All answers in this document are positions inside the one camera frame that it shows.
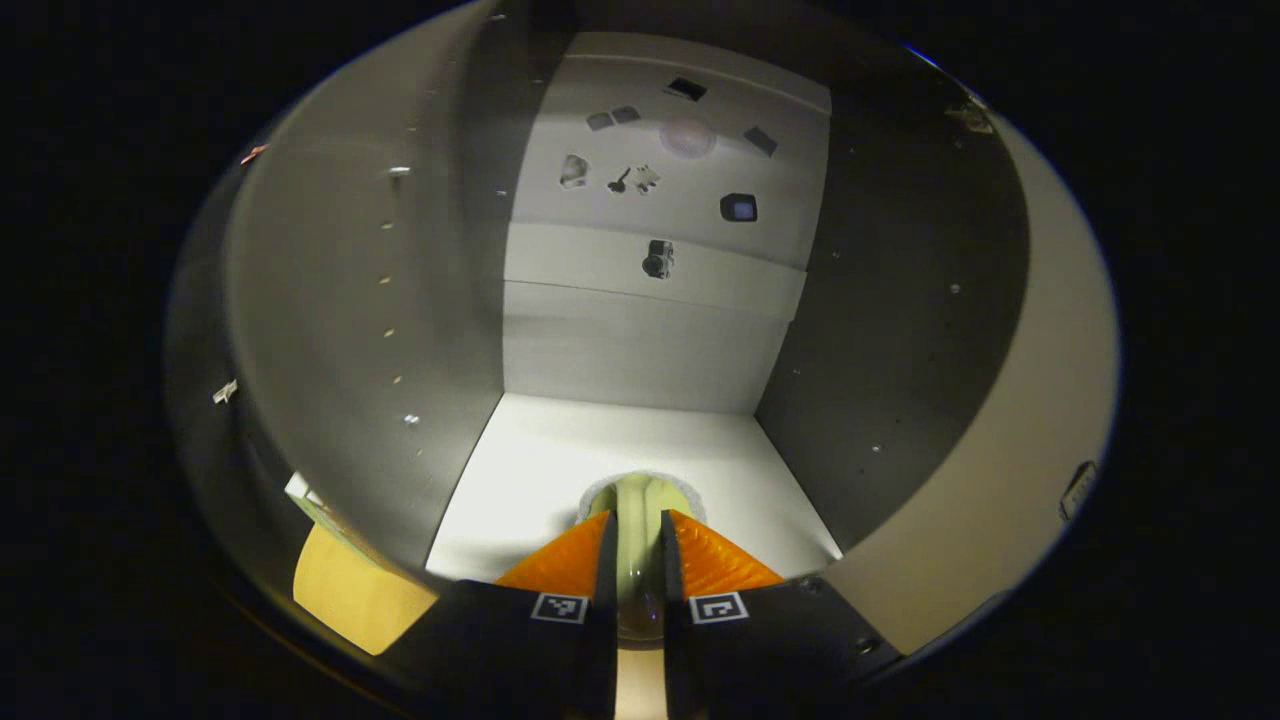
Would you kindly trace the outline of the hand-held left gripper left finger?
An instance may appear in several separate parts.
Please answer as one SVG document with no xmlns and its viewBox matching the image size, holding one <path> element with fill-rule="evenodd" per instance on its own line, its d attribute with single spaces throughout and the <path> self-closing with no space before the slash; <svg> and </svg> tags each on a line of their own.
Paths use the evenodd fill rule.
<svg viewBox="0 0 1280 720">
<path fill-rule="evenodd" d="M 430 719 L 613 719 L 617 519 L 584 523 L 582 593 L 451 583 L 380 656 Z"/>
</svg>

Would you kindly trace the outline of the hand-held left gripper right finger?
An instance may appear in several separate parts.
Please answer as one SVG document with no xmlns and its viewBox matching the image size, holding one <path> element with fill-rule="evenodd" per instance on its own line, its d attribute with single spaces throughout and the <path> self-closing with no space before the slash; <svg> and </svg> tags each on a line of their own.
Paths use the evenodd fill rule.
<svg viewBox="0 0 1280 720">
<path fill-rule="evenodd" d="M 827 719 L 902 653 L 817 575 L 782 580 L 667 510 L 666 711 L 672 719 Z"/>
</svg>

